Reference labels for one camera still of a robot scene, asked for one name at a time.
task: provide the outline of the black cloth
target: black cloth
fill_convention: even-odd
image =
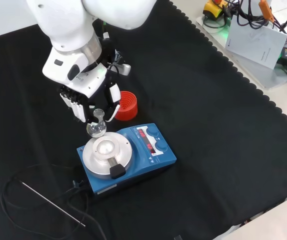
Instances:
[[[287,197],[287,116],[183,13],[159,0],[142,27],[107,29],[132,66],[118,84],[137,96],[139,109],[134,120],[114,120],[108,130],[156,123],[177,156],[162,174],[91,199],[89,212],[109,240],[210,240]],[[38,26],[0,36],[0,191],[13,172],[32,164],[80,165],[76,148],[89,139],[86,126],[42,74],[50,49]],[[49,198],[75,177],[49,167],[21,176]],[[18,184],[9,195],[18,205],[41,202]],[[48,205],[10,213],[55,237],[74,226]],[[40,238],[15,229],[0,207],[1,239]],[[71,239],[90,237],[79,230]]]

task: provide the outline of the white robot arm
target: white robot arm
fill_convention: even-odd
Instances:
[[[115,50],[104,47],[93,28],[99,18],[108,24],[131,30],[148,18],[156,0],[27,0],[41,30],[50,38],[52,49],[43,74],[63,85],[60,96],[84,123],[95,121],[92,96],[104,85],[111,121],[120,105],[120,91],[108,76],[108,62]]]

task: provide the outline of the red led display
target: red led display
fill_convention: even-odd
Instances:
[[[147,148],[149,149],[149,151],[152,153],[152,154],[155,154],[156,151],[155,149],[153,148],[152,144],[150,143],[150,141],[148,140],[146,134],[144,133],[144,131],[142,129],[138,129],[138,132],[142,138],[142,140],[144,141],[144,143],[146,144]]]

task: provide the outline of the instruction manual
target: instruction manual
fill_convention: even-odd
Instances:
[[[245,19],[239,17],[239,22],[243,24]],[[237,16],[233,16],[225,48],[274,69],[286,39],[286,34],[269,26],[259,29],[252,29],[249,25],[239,26]]]

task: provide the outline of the stainless steel rod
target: stainless steel rod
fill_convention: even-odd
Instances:
[[[54,207],[56,207],[57,209],[59,209],[60,211],[62,211],[64,214],[66,214],[67,216],[71,217],[73,220],[75,220],[77,223],[79,223],[80,225],[86,227],[86,225],[84,225],[82,222],[80,222],[78,219],[74,218],[73,216],[71,216],[68,212],[66,212],[65,210],[63,210],[62,208],[60,208],[59,206],[57,206],[56,204],[54,204],[52,201],[48,200],[46,197],[44,197],[43,195],[41,195],[39,192],[37,192],[36,190],[34,190],[32,187],[28,186],[27,184],[25,184],[23,181],[21,181],[21,183],[29,188],[31,191],[33,191],[35,194],[38,194],[40,197],[42,197],[44,200],[46,200],[48,203],[52,204]]]

